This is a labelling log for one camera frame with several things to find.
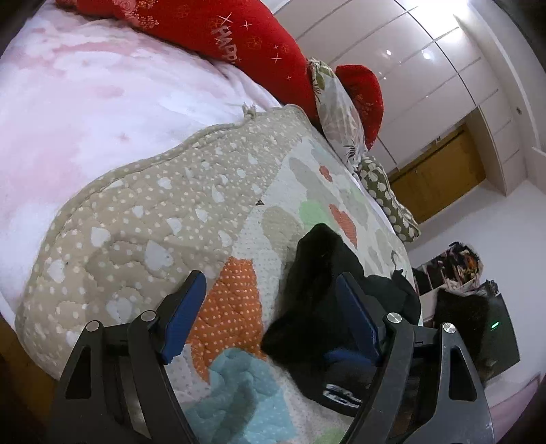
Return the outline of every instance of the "metal screw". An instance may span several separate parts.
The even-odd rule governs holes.
[[[450,322],[446,322],[445,324],[442,325],[442,327],[447,333],[451,335],[457,331],[457,329],[455,328],[455,325],[453,325]]]
[[[140,319],[144,322],[150,322],[156,318],[156,313],[153,310],[146,310],[143,314],[140,315]]]
[[[85,329],[87,331],[97,331],[98,328],[99,328],[100,324],[99,324],[99,321],[97,320],[92,320],[91,322],[89,322],[86,326],[85,326]]]
[[[391,321],[393,324],[399,324],[400,322],[402,322],[402,316],[394,312],[387,314],[387,319]]]

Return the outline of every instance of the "glossy white cabinet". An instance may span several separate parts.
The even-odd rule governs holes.
[[[426,0],[397,0],[398,3],[402,5],[404,9],[407,9],[408,11],[410,9],[413,9],[420,4],[426,3]]]
[[[396,119],[419,100],[456,75],[440,48],[432,43],[379,78],[385,111],[383,124]]]
[[[403,13],[404,9],[394,0],[352,0],[306,32],[298,39],[298,44],[306,57],[329,64]]]
[[[521,146],[518,129],[514,121],[511,121],[493,137],[495,149],[501,162],[506,162]]]
[[[323,17],[344,4],[345,1],[313,0],[311,6],[305,1],[292,0],[275,14],[275,18],[292,37],[298,39]]]
[[[410,14],[433,39],[437,39],[459,26],[455,17],[445,6],[442,6],[442,2],[425,3],[412,9]]]
[[[502,164],[502,171],[505,175],[506,194],[508,195],[527,177],[523,152],[519,150],[510,157],[510,159],[504,162]]]
[[[510,106],[508,105],[504,92],[501,90],[497,91],[483,102],[480,105],[480,109],[482,110],[485,122],[487,123],[492,136],[512,119]]]
[[[444,51],[457,71],[465,69],[482,56],[482,52],[477,45],[470,40],[470,37],[461,28],[451,31],[436,43]]]
[[[383,165],[383,168],[385,168],[387,173],[396,168],[393,158],[387,152],[385,146],[379,139],[376,139],[374,142],[372,149],[370,150],[370,155],[374,156],[381,163],[381,165]]]
[[[500,88],[495,73],[485,59],[480,59],[463,69],[461,79],[476,105],[480,105]]]
[[[409,14],[404,14],[374,32],[337,59],[337,65],[365,65],[378,77],[432,42]]]
[[[395,162],[403,166],[473,108],[474,102],[457,76],[396,120],[383,125],[379,137]]]

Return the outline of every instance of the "blue gripper pad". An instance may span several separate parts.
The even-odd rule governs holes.
[[[351,361],[362,366],[376,366],[375,362],[369,360],[360,352],[347,350],[346,348],[334,348],[329,352],[324,353],[324,359],[328,364],[338,363],[341,361]]]
[[[206,296],[206,278],[200,271],[192,271],[182,287],[163,299],[157,308],[159,336],[163,337],[158,351],[163,364],[170,364],[182,353],[193,322]]]
[[[337,303],[357,343],[359,352],[369,359],[372,365],[379,365],[382,355],[379,349],[377,327],[361,303],[359,296],[355,293],[358,290],[363,293],[349,273],[340,274],[337,277]]]

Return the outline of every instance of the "beige polka dot quilt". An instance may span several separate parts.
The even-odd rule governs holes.
[[[366,274],[402,268],[411,280],[411,267],[300,108],[246,114],[111,171],[67,202],[41,246],[16,330],[59,378],[87,322],[129,322],[201,270],[207,299],[167,367],[200,443],[328,442],[351,418],[304,398],[259,349],[296,244],[326,223]]]

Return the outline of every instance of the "pink blanket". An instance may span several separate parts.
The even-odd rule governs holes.
[[[43,235],[70,197],[201,128],[242,120],[243,103],[279,106],[231,65],[48,0],[0,59],[2,316],[13,325]]]

